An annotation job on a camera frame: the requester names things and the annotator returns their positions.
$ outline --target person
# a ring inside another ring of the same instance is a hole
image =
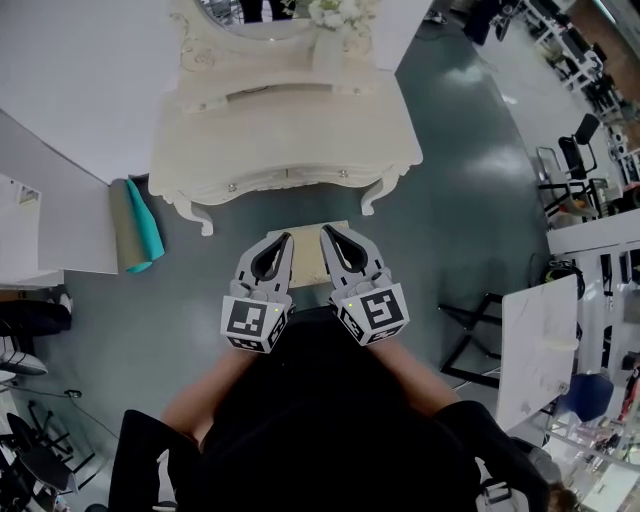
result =
[[[269,4],[273,21],[290,20],[296,9],[295,2],[286,6],[282,0],[269,0]],[[262,23],[262,0],[240,0],[240,7],[245,23]]]
[[[0,336],[50,336],[68,331],[73,301],[67,294],[62,294],[58,302],[0,302]]]
[[[292,315],[268,355],[229,347],[162,422],[124,415],[109,510],[157,505],[168,450],[177,510],[248,504],[475,511],[482,459],[546,512],[547,483],[477,402],[398,339],[360,347],[332,309]]]
[[[527,455],[540,476],[549,484],[549,512],[572,512],[578,506],[578,498],[562,482],[560,467],[549,453],[522,439],[513,438],[514,443]]]

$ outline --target desk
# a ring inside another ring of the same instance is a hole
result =
[[[487,315],[491,302],[502,302],[502,318]],[[473,312],[440,305],[465,332],[442,373],[498,388],[496,421],[503,430],[519,425],[568,389],[574,351],[554,345],[576,337],[577,281],[568,276],[504,297],[487,294]],[[473,334],[478,322],[502,326],[502,353],[495,354]],[[469,343],[487,357],[501,359],[500,379],[456,368],[455,362]]]

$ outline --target white vanity table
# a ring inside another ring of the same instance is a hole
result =
[[[345,40],[308,20],[225,29],[197,0],[177,0],[184,69],[165,95],[149,191],[213,234],[193,205],[315,183],[373,185],[362,213],[422,161],[393,73],[367,33]]]

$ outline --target mirror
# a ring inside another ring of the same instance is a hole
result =
[[[308,28],[310,0],[194,0],[217,25],[252,39],[285,39]],[[261,22],[300,20],[265,26]]]

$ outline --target concrete floor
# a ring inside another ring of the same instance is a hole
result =
[[[403,341],[434,366],[459,333],[439,302],[471,308],[485,292],[527,287],[532,255],[544,258],[548,249],[520,135],[459,28],[422,27],[418,37],[398,79],[424,163],[374,203],[374,216],[360,214],[361,190],[257,192],[210,208],[217,231],[203,238],[199,224],[148,198],[167,254],[137,275],[67,273],[73,329],[36,340],[51,373],[26,384],[81,389],[78,403],[116,432],[128,408],[158,416],[226,348],[218,334],[221,300],[238,257],[268,231],[286,227],[346,219],[374,240],[403,285],[411,315]],[[327,292],[301,289],[295,299],[311,304]],[[465,393],[493,407],[493,391],[473,389]],[[107,458],[114,452],[115,440],[66,400],[46,401],[99,452]],[[91,492],[85,501],[104,496]]]

